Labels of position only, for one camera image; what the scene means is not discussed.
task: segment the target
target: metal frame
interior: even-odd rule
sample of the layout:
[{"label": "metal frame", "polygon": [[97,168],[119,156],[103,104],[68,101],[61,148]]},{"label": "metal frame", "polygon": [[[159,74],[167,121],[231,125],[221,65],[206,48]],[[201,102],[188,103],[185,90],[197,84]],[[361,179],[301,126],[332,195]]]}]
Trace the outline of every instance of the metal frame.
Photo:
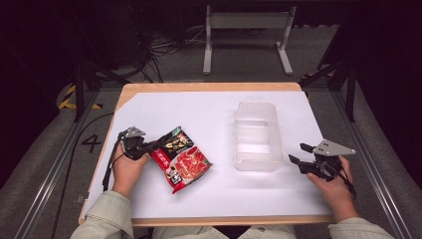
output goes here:
[{"label": "metal frame", "polygon": [[206,14],[206,46],[204,57],[203,74],[211,74],[212,59],[212,29],[230,28],[255,28],[255,29],[283,29],[283,39],[276,42],[280,60],[286,75],[293,73],[292,66],[286,54],[286,45],[295,19],[296,7],[291,7],[289,12],[273,13],[212,13],[211,7],[207,6]]}]

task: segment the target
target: person's right hand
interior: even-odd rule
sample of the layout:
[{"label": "person's right hand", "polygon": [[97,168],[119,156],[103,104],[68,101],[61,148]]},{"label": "person's right hand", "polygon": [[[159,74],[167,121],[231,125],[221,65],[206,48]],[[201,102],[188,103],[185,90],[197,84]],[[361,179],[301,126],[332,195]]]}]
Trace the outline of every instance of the person's right hand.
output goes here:
[{"label": "person's right hand", "polygon": [[[350,183],[353,182],[350,173],[350,165],[347,159],[340,156],[343,170],[341,174],[348,177]],[[353,202],[351,200],[351,193],[344,181],[338,176],[330,182],[327,182],[318,176],[308,173],[308,179],[322,192],[323,198],[332,208],[334,212],[335,222],[340,222],[351,217],[358,217]]]}]

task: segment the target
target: white paper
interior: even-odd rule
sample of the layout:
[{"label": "white paper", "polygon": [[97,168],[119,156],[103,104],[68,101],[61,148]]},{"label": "white paper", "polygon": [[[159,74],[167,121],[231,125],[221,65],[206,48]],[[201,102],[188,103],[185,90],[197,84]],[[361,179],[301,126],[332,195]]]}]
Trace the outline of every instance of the white paper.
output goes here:
[{"label": "white paper", "polygon": [[[277,170],[247,172],[235,168],[234,111],[240,102],[272,103],[276,106],[285,150]],[[137,94],[114,115],[85,212],[103,192],[106,165],[120,131],[136,126],[146,132],[145,141],[151,141],[179,125],[214,165],[199,180],[172,194],[172,187],[151,159],[132,192],[132,218],[331,213],[318,189],[300,174],[288,157],[292,154],[301,160],[313,161],[314,156],[302,151],[300,143],[318,145],[322,141],[303,92]]]}]

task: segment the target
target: person's left hand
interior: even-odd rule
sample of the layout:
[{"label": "person's left hand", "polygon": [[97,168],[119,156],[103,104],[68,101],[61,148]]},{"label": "person's left hand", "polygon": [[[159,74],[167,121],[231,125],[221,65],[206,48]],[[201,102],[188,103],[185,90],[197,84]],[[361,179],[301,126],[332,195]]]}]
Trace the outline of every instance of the person's left hand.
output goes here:
[{"label": "person's left hand", "polygon": [[114,165],[112,167],[114,184],[111,190],[130,198],[133,187],[139,180],[148,158],[149,154],[146,153],[140,159],[132,160],[123,154],[121,145],[119,145],[114,154]]}]

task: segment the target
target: hand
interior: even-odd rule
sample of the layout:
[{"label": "hand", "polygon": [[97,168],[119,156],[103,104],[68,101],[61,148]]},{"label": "hand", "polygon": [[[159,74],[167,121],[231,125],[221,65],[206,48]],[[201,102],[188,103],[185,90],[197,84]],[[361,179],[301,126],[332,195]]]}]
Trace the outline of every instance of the hand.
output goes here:
[{"label": "hand", "polygon": [[121,145],[118,145],[114,154],[112,167],[114,184],[111,190],[130,198],[133,187],[136,185],[148,158],[149,154],[146,153],[140,159],[132,160],[123,154]]},{"label": "hand", "polygon": [[[350,164],[347,159],[340,156],[343,170],[341,174],[348,177],[350,183],[353,178],[350,173]],[[330,182],[327,182],[312,173],[307,174],[308,179],[322,192],[323,198],[332,208],[334,212],[335,222],[340,222],[351,217],[358,217],[353,202],[351,200],[351,193],[348,190],[344,181],[338,176]]]}]

